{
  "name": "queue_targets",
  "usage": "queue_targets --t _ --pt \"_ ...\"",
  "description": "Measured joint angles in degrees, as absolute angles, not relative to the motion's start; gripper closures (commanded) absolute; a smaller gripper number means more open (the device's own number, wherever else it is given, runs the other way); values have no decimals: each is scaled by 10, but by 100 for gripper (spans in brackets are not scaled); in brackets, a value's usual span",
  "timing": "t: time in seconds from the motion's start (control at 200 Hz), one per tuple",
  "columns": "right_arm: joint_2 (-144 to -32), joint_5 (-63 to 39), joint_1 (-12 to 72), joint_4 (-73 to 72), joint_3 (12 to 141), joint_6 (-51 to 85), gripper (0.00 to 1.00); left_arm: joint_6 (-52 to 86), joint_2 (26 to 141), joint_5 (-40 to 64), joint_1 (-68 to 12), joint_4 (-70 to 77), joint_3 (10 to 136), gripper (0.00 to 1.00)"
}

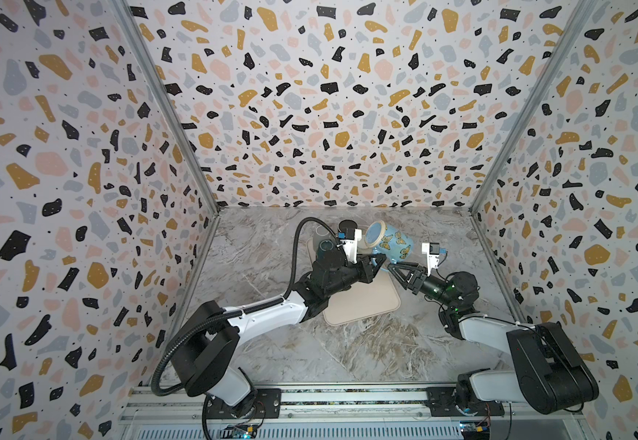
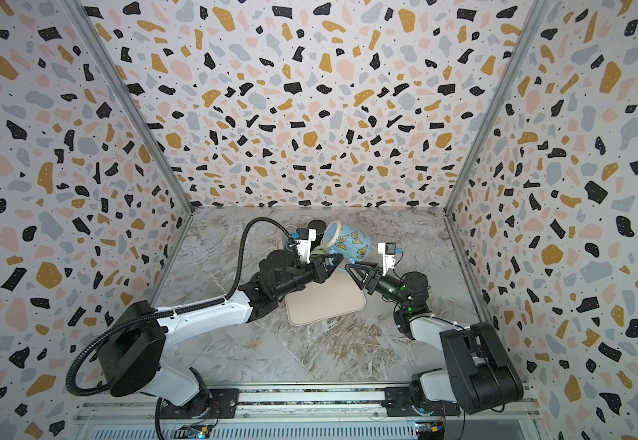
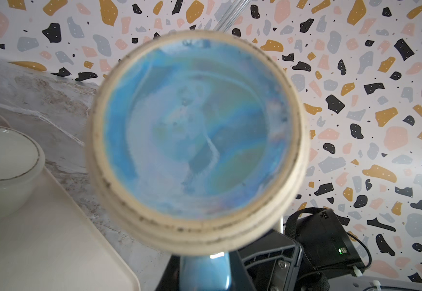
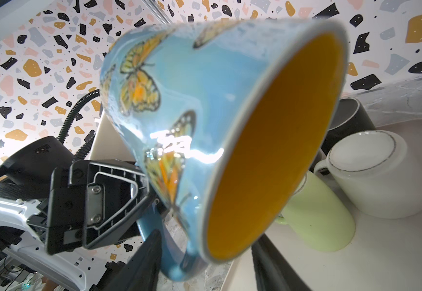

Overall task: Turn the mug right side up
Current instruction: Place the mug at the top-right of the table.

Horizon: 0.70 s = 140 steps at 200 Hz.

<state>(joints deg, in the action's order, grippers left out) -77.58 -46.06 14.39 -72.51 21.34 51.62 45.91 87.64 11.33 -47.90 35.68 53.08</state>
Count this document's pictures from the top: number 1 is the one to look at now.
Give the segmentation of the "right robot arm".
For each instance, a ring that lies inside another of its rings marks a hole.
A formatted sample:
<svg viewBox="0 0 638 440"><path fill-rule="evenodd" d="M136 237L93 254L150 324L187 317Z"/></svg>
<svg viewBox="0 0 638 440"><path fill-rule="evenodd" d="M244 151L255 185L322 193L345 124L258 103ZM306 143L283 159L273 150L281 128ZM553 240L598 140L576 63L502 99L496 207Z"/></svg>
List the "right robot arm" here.
<svg viewBox="0 0 638 440"><path fill-rule="evenodd" d="M474 370L458 376L454 400L462 411L476 404L527 403L540 414L580 412L599 397L597 380L558 323L525 324L476 310L476 276L456 271L443 278L416 263L388 265L407 291L440 306L452 337L508 355L510 370Z"/></svg>

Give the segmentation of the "blue butterfly mug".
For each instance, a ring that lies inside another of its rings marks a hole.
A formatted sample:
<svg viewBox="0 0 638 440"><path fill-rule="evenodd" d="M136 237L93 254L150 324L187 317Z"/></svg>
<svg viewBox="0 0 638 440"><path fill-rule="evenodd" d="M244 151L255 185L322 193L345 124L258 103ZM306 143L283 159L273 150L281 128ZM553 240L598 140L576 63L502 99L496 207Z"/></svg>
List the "blue butterfly mug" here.
<svg viewBox="0 0 638 440"><path fill-rule="evenodd" d="M368 227L365 243L374 254L384 254L392 262L406 260L415 249L413 240L406 233L382 220Z"/></svg>

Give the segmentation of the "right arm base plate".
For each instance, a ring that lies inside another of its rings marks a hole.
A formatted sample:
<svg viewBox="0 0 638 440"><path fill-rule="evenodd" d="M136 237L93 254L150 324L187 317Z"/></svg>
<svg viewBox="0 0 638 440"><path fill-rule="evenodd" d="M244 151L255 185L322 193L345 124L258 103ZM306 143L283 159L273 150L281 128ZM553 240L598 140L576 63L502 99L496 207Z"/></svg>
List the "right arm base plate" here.
<svg viewBox="0 0 638 440"><path fill-rule="evenodd" d="M480 401L460 384L426 389L426 406L432 417L504 416L505 408L497 401Z"/></svg>

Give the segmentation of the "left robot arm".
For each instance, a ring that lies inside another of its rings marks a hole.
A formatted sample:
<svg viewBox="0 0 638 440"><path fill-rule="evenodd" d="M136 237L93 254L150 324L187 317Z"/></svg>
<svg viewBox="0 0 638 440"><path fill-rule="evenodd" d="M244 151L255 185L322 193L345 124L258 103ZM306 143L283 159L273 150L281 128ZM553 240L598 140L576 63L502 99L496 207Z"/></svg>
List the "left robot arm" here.
<svg viewBox="0 0 638 440"><path fill-rule="evenodd" d="M351 262L342 249L333 249L316 258L287 294L238 307L206 302L168 345L181 388L190 397L207 394L229 407L245 406L255 389L244 372L230 368L236 349L275 329L317 317L333 295L356 283L373 282L386 260L383 254L359 254Z"/></svg>

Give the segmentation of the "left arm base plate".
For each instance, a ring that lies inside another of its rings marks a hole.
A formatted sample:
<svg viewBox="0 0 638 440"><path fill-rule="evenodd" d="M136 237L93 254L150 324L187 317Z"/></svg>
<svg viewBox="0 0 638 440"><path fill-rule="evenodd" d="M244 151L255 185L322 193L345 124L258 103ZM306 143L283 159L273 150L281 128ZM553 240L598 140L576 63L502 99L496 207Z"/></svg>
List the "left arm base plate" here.
<svg viewBox="0 0 638 440"><path fill-rule="evenodd" d="M228 405L219 398L214 398L204 406L203 412L211 420L278 419L282 390L280 388L252 389L236 405Z"/></svg>

